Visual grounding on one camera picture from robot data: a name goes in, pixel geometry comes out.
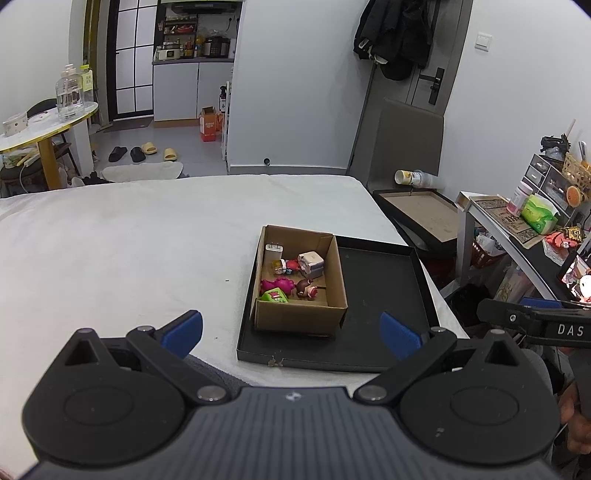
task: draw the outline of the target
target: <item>gold table leg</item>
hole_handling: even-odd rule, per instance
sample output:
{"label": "gold table leg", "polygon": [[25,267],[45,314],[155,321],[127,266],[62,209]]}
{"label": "gold table leg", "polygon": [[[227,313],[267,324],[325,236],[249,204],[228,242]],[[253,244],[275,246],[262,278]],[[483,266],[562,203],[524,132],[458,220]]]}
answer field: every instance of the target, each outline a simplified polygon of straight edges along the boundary
{"label": "gold table leg", "polygon": [[53,152],[53,143],[51,138],[46,138],[37,143],[39,147],[39,154],[41,155],[41,163],[43,165],[43,173],[47,180],[47,186],[50,190],[58,190],[62,188],[60,174],[57,171],[56,155]]}

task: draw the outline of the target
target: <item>kitchen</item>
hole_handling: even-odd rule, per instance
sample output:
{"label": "kitchen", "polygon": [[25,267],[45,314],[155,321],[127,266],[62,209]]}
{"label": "kitchen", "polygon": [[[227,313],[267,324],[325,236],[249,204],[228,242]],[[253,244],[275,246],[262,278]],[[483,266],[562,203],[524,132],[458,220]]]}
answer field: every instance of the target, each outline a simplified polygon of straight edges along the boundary
{"label": "kitchen", "polygon": [[156,126],[197,125],[205,107],[225,110],[241,2],[162,2],[156,12]]}

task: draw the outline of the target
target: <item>slipper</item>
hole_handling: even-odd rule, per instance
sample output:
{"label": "slipper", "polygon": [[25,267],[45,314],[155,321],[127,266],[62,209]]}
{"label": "slipper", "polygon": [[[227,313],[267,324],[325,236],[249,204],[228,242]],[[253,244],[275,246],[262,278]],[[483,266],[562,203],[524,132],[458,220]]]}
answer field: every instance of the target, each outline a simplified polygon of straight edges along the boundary
{"label": "slipper", "polygon": [[131,155],[131,159],[134,161],[134,163],[139,163],[146,159],[144,152],[142,152],[142,149],[139,147],[132,148],[129,154]]}
{"label": "slipper", "polygon": [[153,155],[158,151],[158,149],[154,146],[152,142],[145,143],[142,145],[142,152],[146,155]]}
{"label": "slipper", "polygon": [[178,159],[177,153],[172,148],[165,148],[164,149],[164,160],[165,161],[175,161]]}
{"label": "slipper", "polygon": [[111,163],[121,160],[121,157],[127,153],[126,147],[115,147],[109,155],[109,161]]}

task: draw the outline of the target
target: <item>pink toy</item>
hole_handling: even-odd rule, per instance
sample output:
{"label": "pink toy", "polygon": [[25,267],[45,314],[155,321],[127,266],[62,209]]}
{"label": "pink toy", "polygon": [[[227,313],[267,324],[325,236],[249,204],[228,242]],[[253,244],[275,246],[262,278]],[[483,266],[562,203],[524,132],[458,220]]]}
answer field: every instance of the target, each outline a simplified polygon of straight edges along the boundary
{"label": "pink toy", "polygon": [[273,288],[280,288],[285,295],[291,295],[291,292],[296,287],[296,284],[287,278],[281,277],[275,281],[261,280],[261,292],[273,290]]}

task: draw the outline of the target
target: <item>orange box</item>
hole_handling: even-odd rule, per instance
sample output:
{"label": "orange box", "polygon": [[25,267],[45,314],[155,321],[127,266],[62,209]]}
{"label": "orange box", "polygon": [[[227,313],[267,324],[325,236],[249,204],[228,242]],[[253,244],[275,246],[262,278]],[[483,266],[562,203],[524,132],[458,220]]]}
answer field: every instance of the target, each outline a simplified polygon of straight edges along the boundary
{"label": "orange box", "polygon": [[216,109],[212,106],[205,107],[199,114],[199,130],[201,140],[204,142],[213,142],[216,139]]}

